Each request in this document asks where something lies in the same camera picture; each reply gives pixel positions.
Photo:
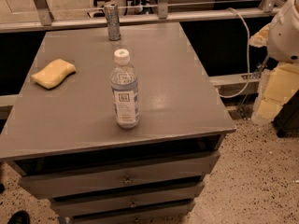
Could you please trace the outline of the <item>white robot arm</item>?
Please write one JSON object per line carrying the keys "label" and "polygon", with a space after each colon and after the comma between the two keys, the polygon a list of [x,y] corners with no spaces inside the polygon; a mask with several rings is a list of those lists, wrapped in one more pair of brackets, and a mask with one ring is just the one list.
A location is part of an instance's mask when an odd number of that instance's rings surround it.
{"label": "white robot arm", "polygon": [[299,91],[299,0],[287,0],[273,20],[252,36],[253,47],[267,48],[278,65],[261,73],[251,120],[266,125]]}

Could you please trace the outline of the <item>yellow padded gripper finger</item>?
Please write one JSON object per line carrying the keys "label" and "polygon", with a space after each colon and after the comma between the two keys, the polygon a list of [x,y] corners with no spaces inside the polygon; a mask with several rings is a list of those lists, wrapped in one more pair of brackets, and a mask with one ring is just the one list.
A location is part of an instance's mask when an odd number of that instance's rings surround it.
{"label": "yellow padded gripper finger", "polygon": [[266,47],[268,44],[270,24],[266,24],[255,35],[252,35],[249,39],[249,44],[256,48]]}
{"label": "yellow padded gripper finger", "polygon": [[298,64],[279,63],[273,70],[264,69],[251,121],[257,125],[270,123],[298,91]]}

